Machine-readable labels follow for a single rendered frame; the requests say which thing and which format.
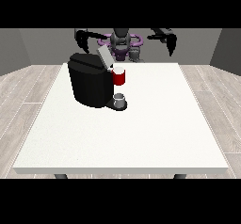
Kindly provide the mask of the black coffee machine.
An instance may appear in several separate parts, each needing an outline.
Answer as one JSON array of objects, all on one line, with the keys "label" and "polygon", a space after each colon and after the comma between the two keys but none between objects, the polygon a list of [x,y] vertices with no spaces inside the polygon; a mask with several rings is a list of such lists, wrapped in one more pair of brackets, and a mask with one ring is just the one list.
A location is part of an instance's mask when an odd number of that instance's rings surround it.
[{"label": "black coffee machine", "polygon": [[109,107],[116,111],[127,108],[114,106],[114,87],[111,66],[107,69],[98,55],[75,53],[70,56],[68,69],[74,98],[88,107]]}]

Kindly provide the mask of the small grey coffee pod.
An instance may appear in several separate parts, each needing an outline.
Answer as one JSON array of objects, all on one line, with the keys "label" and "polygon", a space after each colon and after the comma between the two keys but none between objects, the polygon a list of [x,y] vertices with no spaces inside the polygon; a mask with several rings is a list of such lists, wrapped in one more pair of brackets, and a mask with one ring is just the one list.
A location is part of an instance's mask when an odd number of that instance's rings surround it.
[{"label": "small grey coffee pod", "polygon": [[140,56],[140,49],[138,47],[133,47],[129,51],[129,59],[133,62],[138,62]]}]

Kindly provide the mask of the pale grey machine lid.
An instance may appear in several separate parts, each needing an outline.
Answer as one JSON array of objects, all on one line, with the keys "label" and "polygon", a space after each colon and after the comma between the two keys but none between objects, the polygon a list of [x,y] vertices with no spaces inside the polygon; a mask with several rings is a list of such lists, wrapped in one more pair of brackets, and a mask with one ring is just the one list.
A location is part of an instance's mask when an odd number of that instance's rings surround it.
[{"label": "pale grey machine lid", "polygon": [[109,69],[115,62],[106,45],[97,49],[97,53],[104,63],[104,66]]}]

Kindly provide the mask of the small grey cup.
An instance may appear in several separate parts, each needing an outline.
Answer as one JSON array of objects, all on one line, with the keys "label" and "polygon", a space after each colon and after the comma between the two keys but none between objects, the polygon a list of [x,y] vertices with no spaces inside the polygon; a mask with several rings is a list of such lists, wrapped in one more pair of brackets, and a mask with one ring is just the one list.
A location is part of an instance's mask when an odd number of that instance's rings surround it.
[{"label": "small grey cup", "polygon": [[114,106],[117,108],[122,108],[125,105],[125,97],[122,93],[116,93],[113,96]]}]

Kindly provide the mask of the red pod holder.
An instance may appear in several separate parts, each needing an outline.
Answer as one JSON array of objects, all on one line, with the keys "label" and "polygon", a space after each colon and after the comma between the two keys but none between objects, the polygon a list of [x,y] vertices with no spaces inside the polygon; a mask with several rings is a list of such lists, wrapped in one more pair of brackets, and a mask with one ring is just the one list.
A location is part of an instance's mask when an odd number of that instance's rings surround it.
[{"label": "red pod holder", "polygon": [[112,70],[113,84],[121,86],[125,83],[125,69],[123,67],[115,67]]}]

